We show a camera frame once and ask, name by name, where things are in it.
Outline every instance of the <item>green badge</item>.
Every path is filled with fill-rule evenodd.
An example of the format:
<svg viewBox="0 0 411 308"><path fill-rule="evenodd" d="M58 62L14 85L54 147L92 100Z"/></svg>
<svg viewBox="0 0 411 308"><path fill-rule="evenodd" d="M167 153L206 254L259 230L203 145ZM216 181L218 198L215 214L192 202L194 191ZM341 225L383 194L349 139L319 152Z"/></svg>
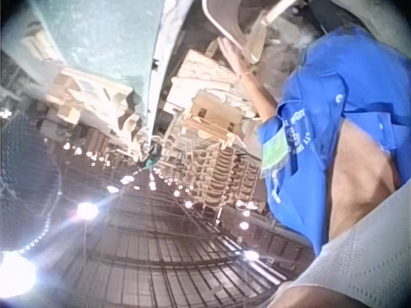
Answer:
<svg viewBox="0 0 411 308"><path fill-rule="evenodd" d="M288 144L284 126L263 145L262 172L280 169L288 160Z"/></svg>

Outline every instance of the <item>blue uniform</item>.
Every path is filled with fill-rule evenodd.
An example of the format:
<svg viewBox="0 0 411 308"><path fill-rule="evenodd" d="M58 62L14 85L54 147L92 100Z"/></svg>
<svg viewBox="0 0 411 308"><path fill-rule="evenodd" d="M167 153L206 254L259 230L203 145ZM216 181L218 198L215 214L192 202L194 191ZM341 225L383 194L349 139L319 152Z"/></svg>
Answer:
<svg viewBox="0 0 411 308"><path fill-rule="evenodd" d="M277 116L259 129L269 141L284 126L289 159L265 178L276 218L310 239L328 242L326 175L340 123L349 119L392 155L403 185L411 176L410 61L360 28L316 41L284 86Z"/></svg>

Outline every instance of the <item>person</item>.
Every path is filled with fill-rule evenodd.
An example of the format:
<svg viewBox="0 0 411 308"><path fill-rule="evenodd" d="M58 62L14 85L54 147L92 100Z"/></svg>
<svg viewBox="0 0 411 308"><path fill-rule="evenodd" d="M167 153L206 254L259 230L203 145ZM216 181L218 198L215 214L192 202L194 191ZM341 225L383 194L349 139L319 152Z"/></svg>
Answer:
<svg viewBox="0 0 411 308"><path fill-rule="evenodd" d="M234 44L219 38L219 45L263 121L259 138L272 163L263 166L271 211L305 235L316 256L329 255L329 246L321 254L325 244L349 233L411 176L409 59L358 26L337 28L313 43L279 104ZM323 287L317 298L330 301L316 307L328 307L340 294ZM286 298L312 291L293 289L301 293ZM341 307L370 305L361 296L348 303L355 298L350 295L338 299L347 304Z"/></svg>

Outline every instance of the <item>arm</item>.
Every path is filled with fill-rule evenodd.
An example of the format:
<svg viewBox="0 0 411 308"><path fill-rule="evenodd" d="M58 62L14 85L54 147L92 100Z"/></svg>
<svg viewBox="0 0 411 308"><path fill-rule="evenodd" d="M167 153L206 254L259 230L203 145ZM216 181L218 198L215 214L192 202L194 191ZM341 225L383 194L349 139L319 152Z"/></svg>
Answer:
<svg viewBox="0 0 411 308"><path fill-rule="evenodd" d="M219 38L218 44L224 57L230 63L233 71L240 79L245 92L256 106L258 114L263 122L268 121L277 115L277 101L271 94L258 82L257 78L250 74L247 65L241 59L240 50L227 38Z"/></svg>

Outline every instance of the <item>light fixture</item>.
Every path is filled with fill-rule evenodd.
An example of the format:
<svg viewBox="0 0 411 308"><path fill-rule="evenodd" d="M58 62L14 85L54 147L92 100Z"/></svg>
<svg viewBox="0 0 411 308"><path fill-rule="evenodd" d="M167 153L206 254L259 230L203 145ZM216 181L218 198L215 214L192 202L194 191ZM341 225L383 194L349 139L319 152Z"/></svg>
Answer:
<svg viewBox="0 0 411 308"><path fill-rule="evenodd" d="M117 193L119 192L119 189L118 189L117 187L114 187L114 186L111 186L111 185L107 186L107 190L108 190L109 193L111 193L111 194L115 194L116 192L117 192Z"/></svg>
<svg viewBox="0 0 411 308"><path fill-rule="evenodd" d="M18 252L3 252L0 264L0 298L9 298L29 291L36 283L33 263Z"/></svg>
<svg viewBox="0 0 411 308"><path fill-rule="evenodd" d="M244 259L249 261L257 261L259 259L259 253L254 250L244 251Z"/></svg>
<svg viewBox="0 0 411 308"><path fill-rule="evenodd" d="M247 223L246 221L243 221L242 223L240 223L240 228L243 230L246 230L249 228L249 223Z"/></svg>
<svg viewBox="0 0 411 308"><path fill-rule="evenodd" d="M134 182L134 177L132 175L126 175L123 179L127 182Z"/></svg>
<svg viewBox="0 0 411 308"><path fill-rule="evenodd" d="M93 220L98 215L97 205L89 202L80 203L77 206L77 216L84 220Z"/></svg>
<svg viewBox="0 0 411 308"><path fill-rule="evenodd" d="M257 207L255 206L255 203L254 203L253 201L249 201L249 202L247 203L246 208L248 208L248 209L250 209L250 210L255 210L255 209L257 209Z"/></svg>

